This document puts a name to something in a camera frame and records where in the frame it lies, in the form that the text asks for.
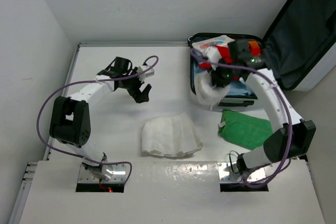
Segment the light blue shirt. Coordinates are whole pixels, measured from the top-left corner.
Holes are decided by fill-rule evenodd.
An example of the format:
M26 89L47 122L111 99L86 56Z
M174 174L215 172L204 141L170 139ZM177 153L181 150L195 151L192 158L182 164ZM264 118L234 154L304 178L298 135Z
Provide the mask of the light blue shirt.
M198 62L191 62L190 63L190 85L191 90L194 94L196 94L196 87L195 87L195 79L196 76L205 69L201 69L198 66ZM228 93L225 98L244 98L244 99L257 99L257 96L249 87L241 83L240 81L235 81L230 84Z

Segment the white pleated skirt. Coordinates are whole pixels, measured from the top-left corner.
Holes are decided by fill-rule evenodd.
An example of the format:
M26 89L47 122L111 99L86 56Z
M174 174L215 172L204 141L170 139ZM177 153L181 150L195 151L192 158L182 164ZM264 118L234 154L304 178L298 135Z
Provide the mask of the white pleated skirt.
M186 113L147 121L141 132L141 149L151 156L184 158L201 150L203 143Z

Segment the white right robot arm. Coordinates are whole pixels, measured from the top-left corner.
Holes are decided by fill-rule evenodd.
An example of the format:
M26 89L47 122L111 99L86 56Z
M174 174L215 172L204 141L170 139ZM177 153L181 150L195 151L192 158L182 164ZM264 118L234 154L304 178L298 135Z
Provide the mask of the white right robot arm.
M233 171L245 175L272 163L306 155L316 126L291 106L260 49L250 41L231 41L206 49L205 57L210 61L205 80L215 92L213 100L221 99L233 80L243 80L263 105L272 129L261 146L237 156Z

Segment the red cloth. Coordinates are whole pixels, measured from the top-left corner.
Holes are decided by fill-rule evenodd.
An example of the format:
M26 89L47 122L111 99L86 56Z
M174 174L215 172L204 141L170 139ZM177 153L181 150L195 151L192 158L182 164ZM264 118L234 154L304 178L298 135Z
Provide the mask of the red cloth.
M201 62L198 66L205 69L211 77L211 65L224 68L240 69L240 78L247 77L250 71L247 68L257 68L263 66L264 62L257 56L250 54L249 50L243 49L242 52L231 53L228 47L215 46L207 48L206 56L203 58L207 62Z

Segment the orange patterned cloth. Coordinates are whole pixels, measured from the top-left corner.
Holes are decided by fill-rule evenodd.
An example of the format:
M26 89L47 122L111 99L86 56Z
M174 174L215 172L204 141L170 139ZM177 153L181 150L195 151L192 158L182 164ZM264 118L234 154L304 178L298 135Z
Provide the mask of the orange patterned cloth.
M248 41L248 49L253 56L257 56L261 52L259 43L255 40Z

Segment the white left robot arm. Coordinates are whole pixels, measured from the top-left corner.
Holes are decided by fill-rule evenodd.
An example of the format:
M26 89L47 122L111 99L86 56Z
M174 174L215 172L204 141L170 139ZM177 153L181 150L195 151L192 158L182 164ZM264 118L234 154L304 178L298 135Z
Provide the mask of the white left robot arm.
M148 102L151 85L147 84L145 88L142 85L153 75L154 67L147 62L135 67L131 60L116 57L81 90L68 97L55 98L50 137L71 148L87 166L104 165L105 153L89 139L90 108L117 89L125 89L136 103Z

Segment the white tissue roll pack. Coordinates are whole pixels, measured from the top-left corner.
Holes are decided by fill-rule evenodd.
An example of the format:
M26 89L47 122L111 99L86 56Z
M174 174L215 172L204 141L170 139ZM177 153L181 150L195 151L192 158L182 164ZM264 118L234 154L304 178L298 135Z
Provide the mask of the white tissue roll pack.
M207 62L203 57L206 56L206 52L198 52L197 55L200 56L203 61ZM208 106L210 108L220 104L221 100L226 97L230 84L224 88L218 88L211 84L211 77L207 71L204 71L196 76L195 79L196 87L196 98L199 104L203 106Z

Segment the striped white wipes box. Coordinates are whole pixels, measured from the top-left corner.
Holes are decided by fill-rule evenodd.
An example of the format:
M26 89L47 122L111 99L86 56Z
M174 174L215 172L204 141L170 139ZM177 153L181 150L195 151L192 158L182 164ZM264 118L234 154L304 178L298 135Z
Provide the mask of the striped white wipes box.
M197 42L192 42L191 46L192 48L204 52L209 47L215 47L215 46L224 46L226 47L228 43L234 41L234 39L226 36L221 35L218 37L210 38L210 39L202 39Z

